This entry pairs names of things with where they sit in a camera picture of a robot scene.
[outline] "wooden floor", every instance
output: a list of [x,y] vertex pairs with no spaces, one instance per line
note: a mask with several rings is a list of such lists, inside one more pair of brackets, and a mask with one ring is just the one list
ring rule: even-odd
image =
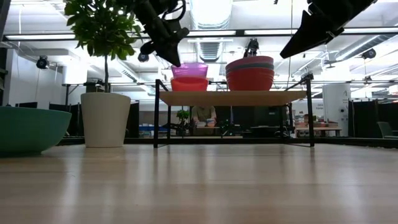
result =
[[55,147],[0,159],[0,223],[397,224],[398,150]]

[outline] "white planter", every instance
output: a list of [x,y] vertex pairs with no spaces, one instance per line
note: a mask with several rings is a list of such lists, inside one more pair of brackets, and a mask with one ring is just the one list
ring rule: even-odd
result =
[[81,95],[86,147],[123,146],[130,102],[130,97],[115,93]]

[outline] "stacked bowls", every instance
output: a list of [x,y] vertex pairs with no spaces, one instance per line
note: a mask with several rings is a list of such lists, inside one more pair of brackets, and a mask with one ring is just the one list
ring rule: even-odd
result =
[[206,91],[208,65],[204,63],[183,63],[181,67],[172,66],[173,91]]
[[274,75],[274,59],[267,56],[246,57],[226,66],[231,91],[269,91]]

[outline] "fluorescent light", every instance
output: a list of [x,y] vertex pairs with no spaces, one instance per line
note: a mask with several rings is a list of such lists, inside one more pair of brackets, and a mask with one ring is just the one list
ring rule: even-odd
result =
[[192,36],[219,36],[219,35],[236,35],[235,30],[191,30],[188,34],[189,37]]
[[246,30],[244,35],[289,35],[296,32],[297,29]]
[[343,34],[396,33],[398,27],[345,28]]
[[224,43],[234,42],[233,39],[189,39],[188,43]]
[[74,34],[6,35],[9,40],[74,40]]

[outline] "chair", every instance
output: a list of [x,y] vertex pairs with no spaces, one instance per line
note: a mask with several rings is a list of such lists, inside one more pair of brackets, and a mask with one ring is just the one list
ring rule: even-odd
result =
[[377,122],[377,124],[384,139],[398,139],[398,136],[394,136],[394,131],[388,122]]

